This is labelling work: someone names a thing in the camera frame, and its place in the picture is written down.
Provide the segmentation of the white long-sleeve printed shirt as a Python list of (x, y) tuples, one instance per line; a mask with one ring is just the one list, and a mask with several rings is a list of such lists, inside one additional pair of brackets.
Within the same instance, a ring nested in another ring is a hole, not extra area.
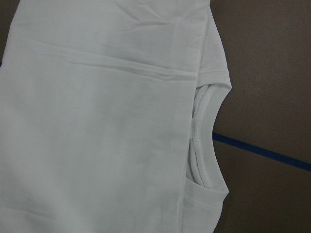
[(3, 233), (211, 233), (231, 89), (208, 0), (21, 0), (0, 68)]

